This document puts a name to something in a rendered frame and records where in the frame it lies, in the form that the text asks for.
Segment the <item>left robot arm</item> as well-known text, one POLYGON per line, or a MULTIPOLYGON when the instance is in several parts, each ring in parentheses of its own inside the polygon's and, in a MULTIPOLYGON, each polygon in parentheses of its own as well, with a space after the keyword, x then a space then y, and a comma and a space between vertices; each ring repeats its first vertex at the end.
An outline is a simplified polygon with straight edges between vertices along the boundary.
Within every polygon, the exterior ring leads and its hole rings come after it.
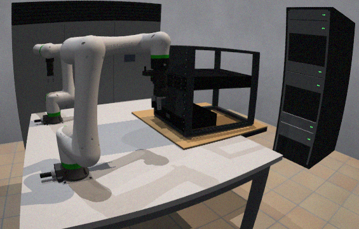
POLYGON ((60 107, 74 103, 74 80, 72 74, 72 65, 66 64, 60 57, 60 47, 62 44, 53 45, 52 43, 37 44, 33 47, 36 55, 41 55, 46 59, 59 57, 62 66, 62 91, 51 92, 45 95, 47 115, 34 123, 41 122, 46 124, 57 124, 63 121, 60 115, 60 107), (41 45, 41 46, 40 46, 41 45), (39 52, 38 52, 39 51, 39 52))

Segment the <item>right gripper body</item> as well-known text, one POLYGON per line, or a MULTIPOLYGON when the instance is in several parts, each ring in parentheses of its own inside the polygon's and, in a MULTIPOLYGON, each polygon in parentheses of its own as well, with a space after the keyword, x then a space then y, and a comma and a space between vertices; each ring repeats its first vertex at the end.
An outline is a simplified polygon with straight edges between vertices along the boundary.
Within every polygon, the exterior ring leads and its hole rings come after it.
POLYGON ((154 84, 154 95, 157 97, 167 96, 167 69, 169 68, 169 58, 166 59, 151 59, 151 69, 142 71, 143 76, 152 76, 152 83, 154 84), (156 85, 157 84, 157 85, 156 85))

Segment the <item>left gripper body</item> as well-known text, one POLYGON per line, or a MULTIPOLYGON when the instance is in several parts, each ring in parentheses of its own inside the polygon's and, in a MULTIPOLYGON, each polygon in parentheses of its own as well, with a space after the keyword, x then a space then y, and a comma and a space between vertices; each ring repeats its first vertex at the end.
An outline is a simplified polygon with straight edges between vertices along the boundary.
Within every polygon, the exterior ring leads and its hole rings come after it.
POLYGON ((44 60, 46 61, 46 67, 47 67, 47 76, 54 76, 54 72, 53 72, 53 63, 54 62, 54 58, 51 59, 46 59, 44 60))

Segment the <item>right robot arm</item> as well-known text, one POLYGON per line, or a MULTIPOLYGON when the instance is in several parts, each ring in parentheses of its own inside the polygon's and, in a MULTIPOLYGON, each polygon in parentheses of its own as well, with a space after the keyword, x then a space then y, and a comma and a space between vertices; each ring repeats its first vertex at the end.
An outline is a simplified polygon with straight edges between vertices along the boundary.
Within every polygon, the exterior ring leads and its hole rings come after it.
POLYGON ((100 159, 97 102, 104 57, 119 53, 151 52, 151 59, 169 58, 170 37, 165 32, 132 36, 85 36, 66 39, 60 47, 61 59, 75 63, 74 123, 56 132, 61 163, 40 178, 58 182, 80 181, 89 175, 87 167, 100 159), (73 130, 73 131, 72 131, 73 130))

